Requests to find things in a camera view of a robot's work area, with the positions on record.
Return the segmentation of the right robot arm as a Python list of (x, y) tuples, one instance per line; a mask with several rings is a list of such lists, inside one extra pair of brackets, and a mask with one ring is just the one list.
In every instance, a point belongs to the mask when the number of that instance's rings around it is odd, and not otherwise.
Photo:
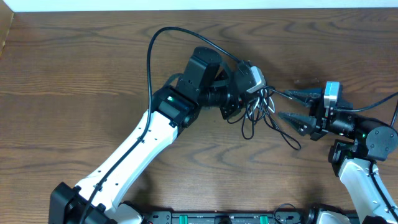
[(283, 96), (310, 110), (307, 116), (279, 113), (301, 136), (317, 141), (326, 134), (340, 136), (330, 148), (328, 161), (346, 187), (361, 223), (397, 223), (397, 205), (385, 188), (377, 162), (397, 148), (397, 131), (376, 118), (359, 115), (343, 99), (343, 87), (329, 82), (325, 88), (287, 90)]

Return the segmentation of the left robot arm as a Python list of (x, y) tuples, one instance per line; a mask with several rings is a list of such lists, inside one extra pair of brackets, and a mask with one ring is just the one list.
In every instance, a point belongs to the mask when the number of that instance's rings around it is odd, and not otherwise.
[(262, 84), (261, 71), (240, 61), (232, 71), (216, 51), (197, 47), (185, 71), (157, 90), (127, 139), (74, 187), (59, 184), (50, 196), (49, 223), (142, 223), (122, 201), (151, 161), (197, 118), (202, 107), (219, 107), (224, 119), (243, 106), (243, 96)]

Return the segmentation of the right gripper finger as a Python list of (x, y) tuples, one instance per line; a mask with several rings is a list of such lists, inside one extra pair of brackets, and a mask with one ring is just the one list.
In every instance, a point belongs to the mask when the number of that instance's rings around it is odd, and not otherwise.
[(322, 89), (321, 88), (312, 88), (306, 90), (285, 90), (285, 94), (287, 94), (291, 99), (305, 106), (306, 108), (311, 108), (319, 104), (322, 97)]
[(291, 125), (301, 136), (311, 134), (317, 125), (317, 119), (313, 116), (285, 112), (278, 112), (278, 116)]

